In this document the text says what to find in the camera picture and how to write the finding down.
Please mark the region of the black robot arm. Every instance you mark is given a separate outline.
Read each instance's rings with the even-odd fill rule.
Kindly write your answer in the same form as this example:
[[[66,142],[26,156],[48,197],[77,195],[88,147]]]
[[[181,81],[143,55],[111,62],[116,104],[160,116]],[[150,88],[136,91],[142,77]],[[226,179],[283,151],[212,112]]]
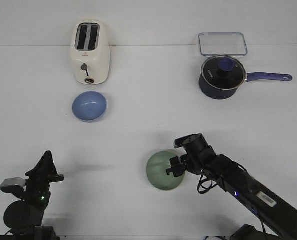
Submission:
[[[255,216],[284,240],[297,240],[297,210],[252,178],[232,160],[199,147],[199,171],[179,186],[156,187],[145,167],[156,151],[151,138],[109,136],[70,142],[54,157],[64,174],[52,191],[45,224],[61,236],[194,238],[226,234]]]
[[[47,150],[25,175],[28,179],[7,178],[0,185],[2,192],[19,199],[4,212],[3,221],[9,231],[0,235],[0,240],[59,240],[52,226],[42,226],[51,198],[51,183],[65,178],[58,174],[51,151]]]

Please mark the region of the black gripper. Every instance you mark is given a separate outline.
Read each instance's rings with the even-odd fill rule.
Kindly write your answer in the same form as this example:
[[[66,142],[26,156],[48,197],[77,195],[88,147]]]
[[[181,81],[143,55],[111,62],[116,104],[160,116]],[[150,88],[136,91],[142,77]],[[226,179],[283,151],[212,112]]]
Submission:
[[[187,171],[196,175],[206,175],[207,177],[218,177],[219,168],[216,166],[218,155],[207,143],[203,134],[191,134],[181,139],[179,144],[184,148],[186,157]],[[185,173],[185,166],[181,163],[178,156],[169,160],[170,168],[166,169],[166,174],[173,174],[175,178],[181,177]]]
[[[51,183],[63,182],[64,175],[58,174],[50,150],[47,150],[37,165],[25,173],[26,181],[24,200],[37,209],[46,209],[49,205]]]

